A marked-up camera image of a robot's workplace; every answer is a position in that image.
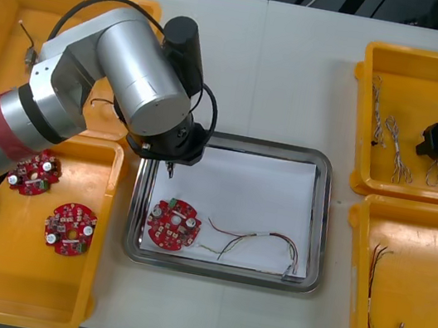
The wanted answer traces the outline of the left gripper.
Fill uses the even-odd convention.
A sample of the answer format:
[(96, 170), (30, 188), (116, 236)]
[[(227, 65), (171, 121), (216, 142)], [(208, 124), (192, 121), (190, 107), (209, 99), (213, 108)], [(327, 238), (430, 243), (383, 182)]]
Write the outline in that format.
[(146, 137), (128, 133), (126, 141), (141, 159), (164, 161), (166, 168), (174, 169), (176, 164), (191, 166), (200, 161), (209, 135), (210, 130), (186, 118), (159, 135)]

